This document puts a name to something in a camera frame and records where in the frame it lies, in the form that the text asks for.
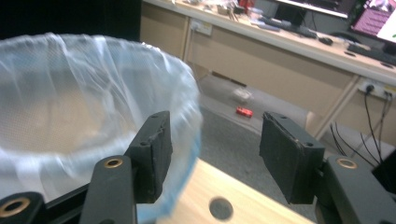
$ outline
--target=gray floor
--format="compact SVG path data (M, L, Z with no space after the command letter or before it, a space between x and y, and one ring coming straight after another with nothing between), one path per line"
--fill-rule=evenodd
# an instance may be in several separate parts
M268 109L276 111L276 106L261 105L259 102L250 101L247 103L248 106L258 111L253 119L238 116L234 113L234 106L240 103L236 102L230 93L234 84L224 82L217 77L206 78L200 81L201 108L204 116L201 159L297 213L316 221L313 204L287 204L259 156L261 113ZM219 87L224 83L231 89L227 91L228 87ZM282 102L281 106L285 108L290 105ZM297 119L303 123L304 111L300 109L299 112L302 115L294 113L294 116L299 117Z

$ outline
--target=small red object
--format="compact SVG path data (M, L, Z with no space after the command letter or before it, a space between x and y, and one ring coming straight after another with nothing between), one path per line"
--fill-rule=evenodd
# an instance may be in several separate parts
M253 116L253 111L251 111L249 109L246 109L244 107L241 107L241 106L238 106L236 108L236 113L240 114L240 115L243 115L245 117L248 117L248 118L251 118Z

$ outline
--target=electrical cable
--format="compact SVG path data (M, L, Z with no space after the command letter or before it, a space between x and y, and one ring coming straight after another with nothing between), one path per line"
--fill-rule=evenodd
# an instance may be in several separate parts
M337 146L338 151L341 153L341 155L346 156L347 154L341 148L341 145L339 144L337 138L335 137L334 130L332 129L332 123L330 124L330 130L332 131L332 138L334 139L334 143Z
M315 23L315 17L314 17L314 13L313 12L311 12L311 17L312 17L312 22L314 23L315 31L317 31L318 28L317 28L317 24Z
M335 131L338 134L338 137L344 142L344 144L349 147L352 151L354 151L355 153L357 153L362 159L364 159L365 161L367 161L367 163L369 163L370 165L372 165L373 167L375 167L374 164L372 164L370 161L368 161L366 158L364 158L358 151L356 151L352 146L350 146L346 140L344 140L343 137L341 137L341 134L338 132L338 125L337 122L335 122Z
M369 148L366 146L366 142L363 140L363 134L361 133L361 141L364 144L364 147L366 148L367 152L370 154L370 156L379 164L379 161L373 156L373 154L370 152Z
M379 157L381 160L382 160L381 138L382 138L382 130L384 127L384 119L387 114L387 111L389 111L390 108L392 107L392 96L388 92L385 92L385 94L387 96L387 99L384 103L384 106L382 107L381 120L380 120L380 125L379 125L379 134L378 134L379 152L381 153L381 155Z
M376 150L378 151L378 154L381 156L381 152L379 151L378 143L376 142L376 139L375 139L375 134L374 134L373 125L372 125L372 122L371 122L369 107L367 105L367 96L368 95L369 95L369 93L364 94L364 106L366 108L366 113L367 113L367 119L369 121L370 132L371 132L371 135L373 136L373 140L374 140L374 143L375 143Z
M385 111L385 116L388 114L389 111L390 111L390 106L388 106L387 110ZM381 120L379 120L379 121L376 123L376 125L374 126L374 131L376 131L376 130L379 128L380 121L381 121ZM371 137L372 137L372 134L371 134L371 133L370 133L369 135L367 135L367 136L364 138L364 140L361 142L361 144L357 147L356 150L357 150L357 151L360 151L361 148L363 147L363 145L365 145L365 143L367 142L367 140L369 140L369 138L371 138ZM351 155L350 157L353 158L355 155L356 155L356 153L353 152L352 155Z

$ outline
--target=hole in table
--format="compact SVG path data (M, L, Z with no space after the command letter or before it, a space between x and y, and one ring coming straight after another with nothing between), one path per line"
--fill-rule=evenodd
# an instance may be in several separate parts
M214 198L209 204L209 210L212 216L219 220L227 220L233 216L233 206L222 197Z

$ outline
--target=transparent plastic bag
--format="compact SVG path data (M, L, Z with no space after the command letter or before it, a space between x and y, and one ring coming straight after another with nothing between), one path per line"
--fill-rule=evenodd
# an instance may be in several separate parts
M174 152L163 194L141 222L167 215L200 148L190 68L154 47L104 36L38 35L0 42L0 198L37 191L46 202L88 183L146 118L169 110Z

